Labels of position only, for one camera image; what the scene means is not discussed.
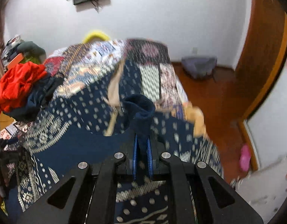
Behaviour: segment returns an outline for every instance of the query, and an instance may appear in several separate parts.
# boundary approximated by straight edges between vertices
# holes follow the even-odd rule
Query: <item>wooden door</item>
[[[286,47],[287,16],[278,0],[252,0],[248,34],[235,70],[235,88],[245,99],[239,117],[248,117],[269,92],[283,63]],[[253,103],[260,93],[260,99]],[[252,110],[246,115],[251,105]]]

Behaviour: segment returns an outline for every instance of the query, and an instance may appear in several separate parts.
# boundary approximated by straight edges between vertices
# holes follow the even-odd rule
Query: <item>silver screw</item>
[[[117,153],[115,154],[115,158],[116,158],[116,159],[121,159],[123,156],[124,156],[124,154],[121,153],[121,152],[117,152]]]
[[[163,152],[163,153],[161,154],[161,156],[162,156],[163,158],[170,158],[170,157],[171,157],[171,155],[170,155],[169,152]]]
[[[80,162],[80,163],[78,164],[78,167],[79,167],[80,169],[85,169],[85,168],[87,167],[87,163],[84,162],[84,161],[82,161],[82,162]]]
[[[200,167],[200,168],[205,168],[207,165],[206,165],[206,163],[204,161],[199,161],[197,163],[197,166]]]

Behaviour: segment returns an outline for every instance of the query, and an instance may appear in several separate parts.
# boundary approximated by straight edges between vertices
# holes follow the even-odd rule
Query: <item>patterned blanket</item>
[[[203,114],[188,102],[162,43],[130,39],[79,44],[55,51],[45,65],[65,81],[23,140],[27,152],[6,199],[12,220],[73,166],[103,161],[117,150],[116,143],[136,127],[133,119],[143,110],[140,102],[130,107],[133,95],[145,95],[156,107],[148,130],[163,140],[168,152],[186,162],[205,161],[223,176]],[[167,223],[167,185],[147,177],[144,159],[139,166],[136,181],[118,184],[114,223]]]

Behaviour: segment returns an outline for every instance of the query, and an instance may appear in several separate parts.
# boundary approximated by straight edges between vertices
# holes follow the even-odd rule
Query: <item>tan stuffed toy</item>
[[[206,125],[204,124],[204,116],[203,112],[199,107],[193,107],[191,102],[188,102],[184,106],[186,120],[190,123],[194,124],[193,129],[193,136],[200,137],[204,136],[207,137],[207,130]]]

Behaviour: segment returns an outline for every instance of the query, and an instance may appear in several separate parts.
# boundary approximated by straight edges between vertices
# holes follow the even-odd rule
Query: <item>gray bag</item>
[[[194,56],[182,58],[183,68],[194,79],[202,79],[211,75],[217,65],[217,57],[213,56]]]

